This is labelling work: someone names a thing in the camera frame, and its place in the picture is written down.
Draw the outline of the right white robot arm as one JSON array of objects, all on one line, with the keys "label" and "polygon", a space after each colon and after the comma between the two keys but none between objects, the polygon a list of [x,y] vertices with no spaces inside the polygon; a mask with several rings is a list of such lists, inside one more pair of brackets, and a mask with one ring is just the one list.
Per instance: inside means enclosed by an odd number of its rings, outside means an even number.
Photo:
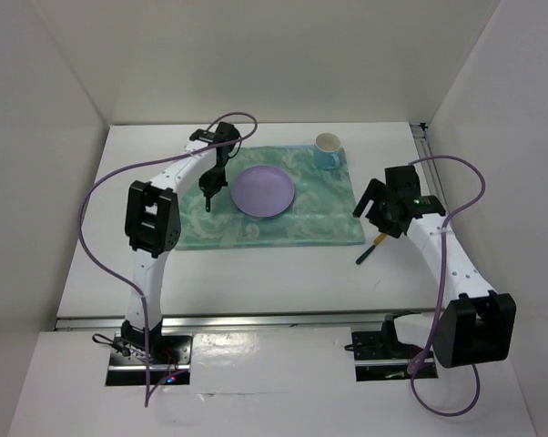
[{"label": "right white robot arm", "polygon": [[421,253],[439,283],[433,315],[415,311],[389,315],[380,346],[399,357],[411,345],[434,352],[444,368],[507,358],[516,303],[498,293],[477,271],[457,240],[449,216],[433,195],[424,196],[416,169],[386,168],[385,179],[372,179],[353,211],[378,231],[406,237]]}]

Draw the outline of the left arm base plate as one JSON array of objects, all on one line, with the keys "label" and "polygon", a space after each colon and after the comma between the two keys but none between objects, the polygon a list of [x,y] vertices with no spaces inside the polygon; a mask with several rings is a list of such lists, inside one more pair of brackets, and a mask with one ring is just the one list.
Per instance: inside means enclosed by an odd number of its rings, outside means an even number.
[{"label": "left arm base plate", "polygon": [[[113,349],[109,356],[108,369],[110,371],[144,371],[145,351],[142,346],[125,340],[118,335],[114,338],[116,343],[125,353]],[[161,339],[156,350],[151,350],[149,355],[151,371],[177,371],[188,370],[191,361],[193,336],[170,335]]]}]

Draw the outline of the blue mug white inside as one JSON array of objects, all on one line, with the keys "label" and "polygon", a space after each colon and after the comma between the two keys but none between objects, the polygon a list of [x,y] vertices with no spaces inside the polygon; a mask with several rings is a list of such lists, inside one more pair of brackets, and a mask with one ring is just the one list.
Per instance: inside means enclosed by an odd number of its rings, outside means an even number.
[{"label": "blue mug white inside", "polygon": [[340,166],[340,139],[331,133],[319,134],[315,139],[313,157],[321,170],[334,170]]}]

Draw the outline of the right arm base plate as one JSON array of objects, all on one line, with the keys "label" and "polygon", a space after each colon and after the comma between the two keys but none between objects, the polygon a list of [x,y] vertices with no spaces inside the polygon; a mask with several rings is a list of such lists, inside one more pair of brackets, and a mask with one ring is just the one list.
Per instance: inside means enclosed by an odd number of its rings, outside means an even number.
[{"label": "right arm base plate", "polygon": [[404,360],[414,358],[421,348],[386,340],[380,331],[353,331],[351,343],[343,347],[356,361]]}]

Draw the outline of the green patterned cloth napkin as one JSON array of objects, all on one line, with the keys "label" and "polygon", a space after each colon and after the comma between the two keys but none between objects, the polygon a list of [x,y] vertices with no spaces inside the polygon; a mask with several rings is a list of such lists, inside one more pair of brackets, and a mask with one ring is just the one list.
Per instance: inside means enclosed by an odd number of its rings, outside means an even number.
[{"label": "green patterned cloth napkin", "polygon": [[365,242],[347,159],[340,165],[316,166],[313,146],[244,147],[226,167],[228,183],[258,165],[282,169],[293,181],[295,196],[289,207],[273,218],[253,218],[240,211],[223,188],[205,210],[205,198],[193,187],[179,201],[181,235],[177,250],[244,249],[259,247],[347,246]]}]

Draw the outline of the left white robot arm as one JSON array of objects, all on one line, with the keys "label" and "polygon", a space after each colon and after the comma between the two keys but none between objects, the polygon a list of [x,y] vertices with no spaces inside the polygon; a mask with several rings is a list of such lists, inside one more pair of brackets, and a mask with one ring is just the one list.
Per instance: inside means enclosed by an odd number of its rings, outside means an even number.
[{"label": "left white robot arm", "polygon": [[178,202],[198,186],[210,211],[211,199],[228,185],[225,168],[240,139],[239,131],[227,122],[217,123],[214,130],[198,129],[189,137],[184,158],[149,181],[137,180],[129,187],[125,234],[134,251],[132,282],[138,291],[130,298],[121,337],[143,363],[163,358],[166,348],[160,298],[167,258],[181,234]]}]

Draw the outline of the purple plate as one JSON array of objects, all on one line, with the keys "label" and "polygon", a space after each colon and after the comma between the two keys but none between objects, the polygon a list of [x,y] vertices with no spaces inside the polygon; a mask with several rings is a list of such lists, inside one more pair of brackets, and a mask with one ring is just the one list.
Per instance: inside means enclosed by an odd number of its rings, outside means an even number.
[{"label": "purple plate", "polygon": [[276,217],[286,211],[295,197],[295,185],[281,168],[260,165],[242,170],[231,188],[234,205],[246,215],[259,219]]}]

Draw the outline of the gold knife black handle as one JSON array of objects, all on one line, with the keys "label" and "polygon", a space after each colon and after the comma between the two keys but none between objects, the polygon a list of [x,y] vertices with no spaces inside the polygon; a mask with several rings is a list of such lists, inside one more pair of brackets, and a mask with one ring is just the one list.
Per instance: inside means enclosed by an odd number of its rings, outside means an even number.
[{"label": "gold knife black handle", "polygon": [[366,258],[385,240],[387,237],[386,234],[381,233],[373,243],[356,259],[355,263],[357,265],[362,264]]}]

